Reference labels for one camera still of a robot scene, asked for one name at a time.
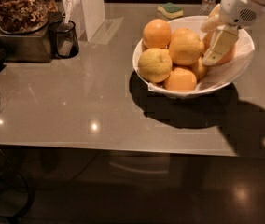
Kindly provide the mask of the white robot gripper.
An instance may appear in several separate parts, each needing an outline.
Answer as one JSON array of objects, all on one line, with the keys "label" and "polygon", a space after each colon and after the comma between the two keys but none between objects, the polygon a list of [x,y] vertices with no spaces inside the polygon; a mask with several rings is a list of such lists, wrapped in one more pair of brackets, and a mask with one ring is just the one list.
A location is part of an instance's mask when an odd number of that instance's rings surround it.
[{"label": "white robot gripper", "polygon": [[249,27],[264,14],[265,0],[221,0],[201,25],[204,33],[214,31],[202,62],[207,66],[218,64],[239,39],[234,26]]}]

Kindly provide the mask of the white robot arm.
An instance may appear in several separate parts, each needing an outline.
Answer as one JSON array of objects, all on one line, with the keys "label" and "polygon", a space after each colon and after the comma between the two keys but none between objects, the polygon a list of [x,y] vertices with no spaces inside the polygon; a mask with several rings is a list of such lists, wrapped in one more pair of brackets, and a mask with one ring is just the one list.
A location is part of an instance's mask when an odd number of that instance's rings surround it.
[{"label": "white robot arm", "polygon": [[202,62],[218,63],[236,44],[239,31],[250,27],[265,14],[265,0],[221,0],[201,26],[204,33],[213,32]]}]

